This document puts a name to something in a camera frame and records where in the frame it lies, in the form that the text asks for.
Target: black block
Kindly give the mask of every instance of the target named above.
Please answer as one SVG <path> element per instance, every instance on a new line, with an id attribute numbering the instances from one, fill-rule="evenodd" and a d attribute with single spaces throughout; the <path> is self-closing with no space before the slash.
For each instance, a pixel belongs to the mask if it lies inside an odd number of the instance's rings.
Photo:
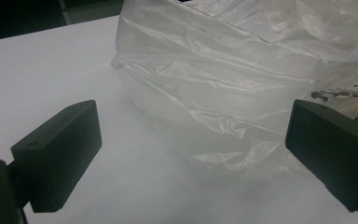
<path id="1" fill-rule="evenodd" d="M 286 146 L 349 211 L 358 211 L 357 121 L 296 100 Z"/>
<path id="2" fill-rule="evenodd" d="M 61 209 L 102 145 L 95 101 L 66 107 L 12 147 L 34 211 Z"/>

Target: plastic bag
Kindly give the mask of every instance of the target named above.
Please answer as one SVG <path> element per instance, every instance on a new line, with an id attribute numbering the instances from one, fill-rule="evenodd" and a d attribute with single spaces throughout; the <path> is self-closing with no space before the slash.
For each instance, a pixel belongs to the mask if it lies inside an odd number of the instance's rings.
<path id="1" fill-rule="evenodd" d="M 358 4 L 319 4 L 128 0 L 112 65 L 161 136 L 214 174 L 306 173 L 284 146 L 293 101 L 358 81 Z"/>

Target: dark background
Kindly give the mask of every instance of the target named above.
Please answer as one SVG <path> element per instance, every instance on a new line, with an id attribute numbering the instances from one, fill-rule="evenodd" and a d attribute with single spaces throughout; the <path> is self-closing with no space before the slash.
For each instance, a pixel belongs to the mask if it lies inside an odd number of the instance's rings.
<path id="1" fill-rule="evenodd" d="M 58 0 L 0 0 L 0 38 L 62 25 Z"/>

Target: white surface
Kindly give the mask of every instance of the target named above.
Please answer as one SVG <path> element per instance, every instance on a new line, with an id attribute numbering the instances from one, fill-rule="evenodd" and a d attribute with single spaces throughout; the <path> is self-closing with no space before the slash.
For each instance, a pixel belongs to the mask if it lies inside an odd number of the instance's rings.
<path id="1" fill-rule="evenodd" d="M 32 223 L 358 223 L 313 176 L 236 184 L 165 147 L 117 81 L 117 17 L 0 40 L 0 159 L 61 109 L 95 99 L 103 147 L 55 214 Z M 264 197 L 255 197 L 264 193 Z"/>

